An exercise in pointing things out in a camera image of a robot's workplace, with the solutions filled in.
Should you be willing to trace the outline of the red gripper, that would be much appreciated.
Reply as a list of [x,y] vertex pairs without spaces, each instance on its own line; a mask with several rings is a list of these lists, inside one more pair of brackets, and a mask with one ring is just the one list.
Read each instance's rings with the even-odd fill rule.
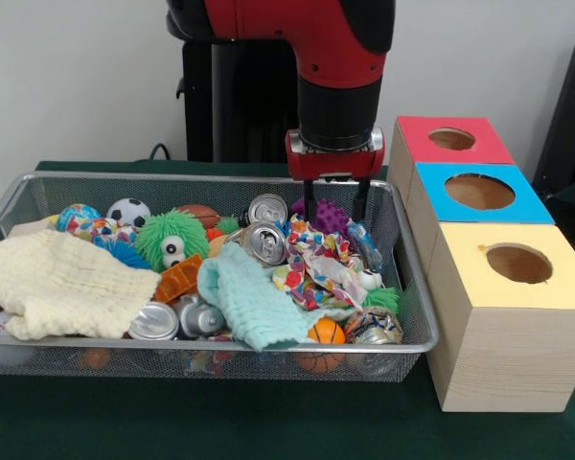
[[313,181],[321,177],[351,177],[358,180],[353,201],[353,221],[365,219],[370,178],[377,174],[383,160],[383,146],[379,149],[354,151],[305,151],[302,145],[286,143],[287,166],[290,176],[304,181],[304,218],[314,222],[316,199]]

